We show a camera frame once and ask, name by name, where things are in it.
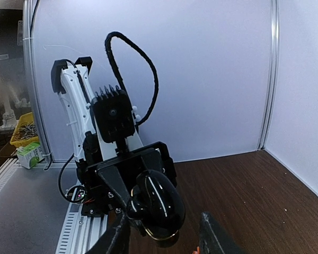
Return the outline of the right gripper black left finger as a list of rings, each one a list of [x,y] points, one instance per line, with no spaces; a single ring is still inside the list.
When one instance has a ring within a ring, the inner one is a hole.
[[[129,253],[130,223],[125,213],[120,213],[112,226],[98,239],[87,254]]]

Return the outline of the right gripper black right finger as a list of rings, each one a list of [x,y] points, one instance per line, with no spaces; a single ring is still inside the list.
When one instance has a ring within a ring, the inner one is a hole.
[[[199,223],[200,253],[244,253],[209,212],[202,212]]]

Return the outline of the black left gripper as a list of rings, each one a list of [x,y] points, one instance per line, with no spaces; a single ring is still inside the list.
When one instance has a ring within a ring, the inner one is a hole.
[[[145,170],[163,173],[176,187],[176,170],[167,145],[155,142],[122,156],[87,166],[84,172],[84,186],[102,184],[96,205],[102,213],[108,214],[117,208],[124,211],[136,185],[136,177]]]

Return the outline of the black charging case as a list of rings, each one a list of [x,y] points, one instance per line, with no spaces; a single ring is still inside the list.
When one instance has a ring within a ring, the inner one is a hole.
[[[156,170],[145,170],[137,176],[126,212],[129,219],[140,222],[160,248],[176,244],[186,218],[185,205],[176,187]]]

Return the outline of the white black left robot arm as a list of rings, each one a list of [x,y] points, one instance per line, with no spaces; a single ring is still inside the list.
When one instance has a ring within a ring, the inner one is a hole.
[[[79,185],[65,193],[89,214],[125,210],[131,218],[161,221],[183,209],[176,174],[163,142],[144,145],[127,92],[107,86],[94,92],[92,59],[56,60],[51,69],[54,92],[68,116]]]

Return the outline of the orange earbud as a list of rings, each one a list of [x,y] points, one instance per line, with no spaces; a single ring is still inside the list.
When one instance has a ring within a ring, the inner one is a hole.
[[[196,249],[192,252],[192,254],[200,254],[199,246],[196,247]]]

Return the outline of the green white carton box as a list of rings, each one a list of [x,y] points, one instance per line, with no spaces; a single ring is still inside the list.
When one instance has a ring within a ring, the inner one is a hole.
[[[33,142],[25,147],[17,148],[16,155],[20,165],[26,169],[31,169],[44,160],[39,142]]]

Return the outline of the yellow bin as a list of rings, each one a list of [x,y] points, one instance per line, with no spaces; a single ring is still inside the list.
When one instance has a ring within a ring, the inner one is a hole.
[[[10,139],[10,145],[19,148],[39,142],[37,128],[33,113],[29,112],[20,116]]]

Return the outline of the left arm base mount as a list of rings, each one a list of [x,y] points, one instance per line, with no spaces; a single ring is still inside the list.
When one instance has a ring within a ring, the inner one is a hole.
[[[74,185],[65,191],[67,201],[81,206],[81,215],[102,217],[114,208],[115,194],[103,184]]]

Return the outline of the aluminium front rail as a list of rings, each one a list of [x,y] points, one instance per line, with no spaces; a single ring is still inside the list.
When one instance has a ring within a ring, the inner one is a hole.
[[[107,215],[102,217],[83,216],[82,207],[79,204],[69,204],[56,253],[86,253],[107,230]]]

